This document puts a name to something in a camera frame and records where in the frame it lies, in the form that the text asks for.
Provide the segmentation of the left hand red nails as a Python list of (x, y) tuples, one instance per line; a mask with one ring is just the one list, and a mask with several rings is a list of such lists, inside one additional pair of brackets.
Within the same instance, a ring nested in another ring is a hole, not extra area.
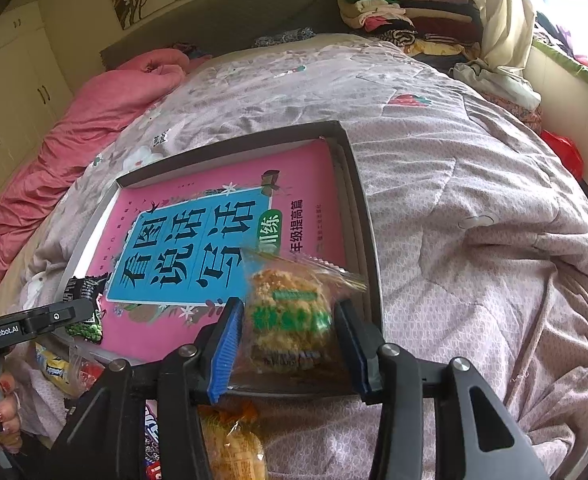
[(22, 447), (20, 435), (19, 399), (16, 390), (16, 380), (9, 372), (0, 376), (0, 447), (10, 454), (17, 454)]

